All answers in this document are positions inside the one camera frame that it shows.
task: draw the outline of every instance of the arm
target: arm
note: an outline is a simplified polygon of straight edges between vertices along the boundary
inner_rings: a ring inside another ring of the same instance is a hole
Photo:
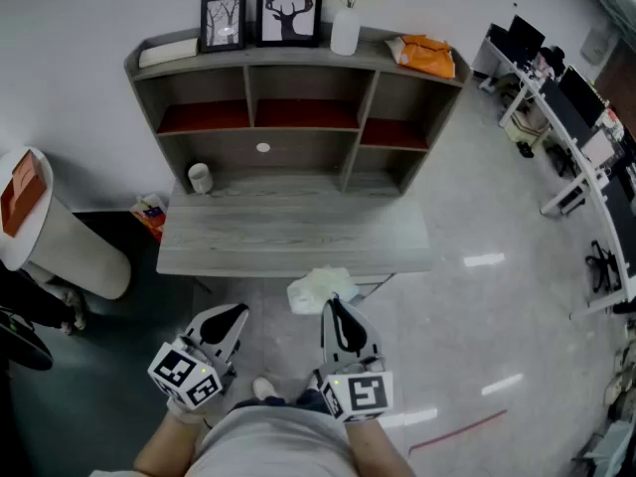
[[[346,427],[360,477],[415,477],[377,420]]]
[[[190,468],[199,430],[199,424],[186,424],[168,411],[133,469],[149,477],[183,477]]]

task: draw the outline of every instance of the snack bag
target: snack bag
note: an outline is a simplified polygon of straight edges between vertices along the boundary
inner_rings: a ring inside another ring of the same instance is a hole
[[[137,197],[137,203],[130,209],[130,213],[150,230],[153,237],[161,241],[166,223],[166,207],[157,195]]]
[[[440,78],[455,78],[455,63],[450,53],[450,45],[445,41],[440,43],[426,36],[401,36],[387,41],[387,46],[401,66]]]

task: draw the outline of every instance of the picture frame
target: picture frame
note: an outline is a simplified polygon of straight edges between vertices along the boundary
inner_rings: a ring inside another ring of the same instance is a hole
[[[318,46],[322,0],[256,1],[255,39],[258,47]]]
[[[201,53],[245,47],[246,0],[201,0]]]

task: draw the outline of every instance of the red line on floor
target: red line on floor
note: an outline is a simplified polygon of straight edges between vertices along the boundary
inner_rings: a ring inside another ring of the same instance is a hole
[[[451,436],[455,436],[456,434],[461,434],[463,432],[466,432],[470,429],[472,429],[473,427],[478,427],[482,424],[485,424],[486,422],[489,422],[490,420],[493,420],[497,417],[500,417],[501,415],[503,415],[504,413],[507,413],[508,411],[506,409],[502,409],[501,411],[498,411],[497,413],[495,413],[494,415],[490,415],[489,417],[483,418],[473,424],[469,424],[465,427],[462,427],[461,429],[457,429],[456,431],[451,431],[449,433],[446,433],[442,436],[438,436],[437,438],[433,438],[432,440],[428,440],[422,443],[419,443],[418,445],[414,445],[413,447],[411,447],[408,450],[408,455],[410,456],[410,454],[415,450],[415,449],[420,449],[421,447],[425,447],[426,445],[432,445],[433,443],[436,443],[438,441],[441,440],[445,440],[447,438],[450,438]]]

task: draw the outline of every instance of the orange bag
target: orange bag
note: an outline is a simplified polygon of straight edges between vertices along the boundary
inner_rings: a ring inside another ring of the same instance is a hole
[[[455,63],[447,42],[440,43],[426,36],[401,36],[387,41],[396,62],[430,75],[452,80]]]

